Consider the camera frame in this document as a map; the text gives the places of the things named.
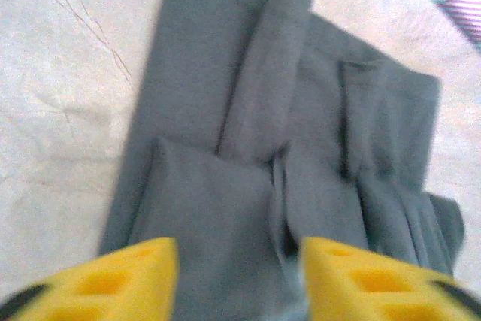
gray cloth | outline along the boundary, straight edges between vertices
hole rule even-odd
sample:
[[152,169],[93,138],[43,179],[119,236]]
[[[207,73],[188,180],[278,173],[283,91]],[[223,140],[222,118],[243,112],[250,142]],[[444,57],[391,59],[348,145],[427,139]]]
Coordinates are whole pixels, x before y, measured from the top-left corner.
[[309,6],[163,1],[99,252],[176,237],[174,320],[305,319],[305,236],[452,273],[461,214],[422,192],[437,80]]

white surface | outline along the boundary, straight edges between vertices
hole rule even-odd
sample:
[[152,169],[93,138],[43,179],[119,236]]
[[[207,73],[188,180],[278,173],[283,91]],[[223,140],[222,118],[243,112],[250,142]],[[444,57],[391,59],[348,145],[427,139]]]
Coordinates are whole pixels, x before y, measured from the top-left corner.
[[[0,1],[0,298],[95,255],[159,3]],[[481,58],[429,0],[313,9],[443,80],[428,187],[461,203],[481,290]]]

fabric fold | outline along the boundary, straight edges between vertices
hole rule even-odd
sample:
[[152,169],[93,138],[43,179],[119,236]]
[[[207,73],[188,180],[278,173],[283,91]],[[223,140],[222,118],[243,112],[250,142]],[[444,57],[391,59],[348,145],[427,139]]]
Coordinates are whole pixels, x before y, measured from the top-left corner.
[[347,168],[356,175],[370,248],[451,274],[446,239],[422,191],[437,80],[386,61],[344,70]]
[[269,169],[159,137],[129,243],[177,240],[175,320],[247,320],[301,310],[273,248]]
[[310,0],[268,0],[235,86],[219,155],[265,162],[286,142]]
[[306,236],[452,272],[461,213],[422,192],[439,84],[310,1],[163,0],[99,253],[175,237],[174,320],[305,320]]

floor crack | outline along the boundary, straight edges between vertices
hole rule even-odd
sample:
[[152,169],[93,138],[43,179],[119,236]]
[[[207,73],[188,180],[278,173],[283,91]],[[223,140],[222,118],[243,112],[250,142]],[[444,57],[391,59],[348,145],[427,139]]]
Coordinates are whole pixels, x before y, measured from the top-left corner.
[[63,115],[67,120],[67,127],[70,129],[70,135],[72,136],[73,140],[77,142],[77,138],[75,137],[75,134],[74,134],[74,127],[72,126],[70,118],[68,118],[67,112],[63,111]]
[[74,7],[72,7],[71,3],[68,1],[68,0],[63,0],[65,3],[63,4],[60,0],[55,0],[59,5],[61,5],[64,9],[66,9],[67,11],[69,11],[75,18],[77,18],[77,20],[82,23],[84,26],[86,26],[88,28],[88,30],[91,31],[91,33],[94,34],[94,36],[97,38],[98,41],[100,41],[100,43],[106,47],[112,54],[113,56],[113,60],[115,61],[115,64],[116,66],[118,67],[118,69],[120,70],[120,72],[123,74],[123,77],[124,77],[124,80],[125,80],[125,83],[126,83],[126,86],[132,90],[132,85],[130,84],[130,80],[129,78],[131,77],[131,73],[130,71],[127,69],[127,66],[126,64],[124,63],[124,61],[122,61],[122,58],[120,57],[120,55],[118,54],[118,52],[115,51],[115,49],[113,49],[109,43],[107,42],[106,40],[106,37],[105,37],[105,33],[104,33],[104,30],[102,29],[102,27],[100,26],[100,24],[97,22],[97,20],[94,20],[88,10],[86,9],[85,7],[85,4],[82,2],[82,0],[79,0],[80,3],[82,4],[82,7],[83,9],[85,10],[86,12],[86,15],[93,21],[97,24],[97,26],[99,27],[101,33],[102,33],[102,36],[105,38],[101,38],[97,32],[90,26],[90,24],[88,24],[87,21],[85,21],[84,18],[82,18],[81,15],[79,15],[78,12],[76,12],[76,10],[74,9]]

pink striped cloth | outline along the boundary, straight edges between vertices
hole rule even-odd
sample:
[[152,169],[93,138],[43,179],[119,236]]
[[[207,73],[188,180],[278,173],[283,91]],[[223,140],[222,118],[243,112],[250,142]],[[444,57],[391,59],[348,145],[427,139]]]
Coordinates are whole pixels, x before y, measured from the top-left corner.
[[481,0],[446,0],[440,6],[466,36],[481,46]]

